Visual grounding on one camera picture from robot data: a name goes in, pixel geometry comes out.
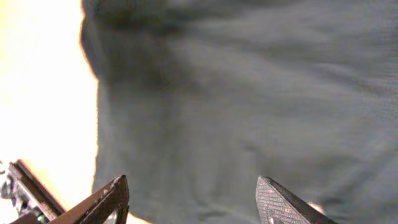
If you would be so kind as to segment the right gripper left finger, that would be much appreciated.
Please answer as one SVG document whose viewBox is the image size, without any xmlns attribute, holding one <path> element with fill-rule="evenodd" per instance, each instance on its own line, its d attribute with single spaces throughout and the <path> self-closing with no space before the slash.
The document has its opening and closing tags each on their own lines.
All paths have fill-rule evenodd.
<svg viewBox="0 0 398 224">
<path fill-rule="evenodd" d="M 126 224 L 128 203 L 127 178 L 120 175 L 49 224 L 103 224 L 113 213 L 115 224 Z"/>
</svg>

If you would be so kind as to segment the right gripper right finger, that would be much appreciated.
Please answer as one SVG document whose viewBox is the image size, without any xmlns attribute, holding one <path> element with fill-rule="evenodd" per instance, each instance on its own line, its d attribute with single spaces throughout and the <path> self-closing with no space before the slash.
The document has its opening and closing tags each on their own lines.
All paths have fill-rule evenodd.
<svg viewBox="0 0 398 224">
<path fill-rule="evenodd" d="M 269 177 L 258 177 L 256 203 L 262 224 L 337 224 Z"/>
</svg>

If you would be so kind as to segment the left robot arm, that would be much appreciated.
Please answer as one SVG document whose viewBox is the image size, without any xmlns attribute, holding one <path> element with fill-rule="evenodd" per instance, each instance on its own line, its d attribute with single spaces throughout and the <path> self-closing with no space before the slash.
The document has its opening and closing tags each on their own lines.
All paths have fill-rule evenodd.
<svg viewBox="0 0 398 224">
<path fill-rule="evenodd" d="M 12 224 L 48 224 L 65 209 L 21 161 L 1 162 L 1 198 L 17 212 Z"/>
</svg>

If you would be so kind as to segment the black shorts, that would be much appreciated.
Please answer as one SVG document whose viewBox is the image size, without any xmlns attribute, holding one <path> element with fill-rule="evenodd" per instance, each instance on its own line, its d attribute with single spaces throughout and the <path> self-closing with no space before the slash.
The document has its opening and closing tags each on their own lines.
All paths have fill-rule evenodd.
<svg viewBox="0 0 398 224">
<path fill-rule="evenodd" d="M 338 223 L 397 222 L 396 0 L 84 0 L 93 188 L 151 223 L 258 223 L 268 176 Z"/>
</svg>

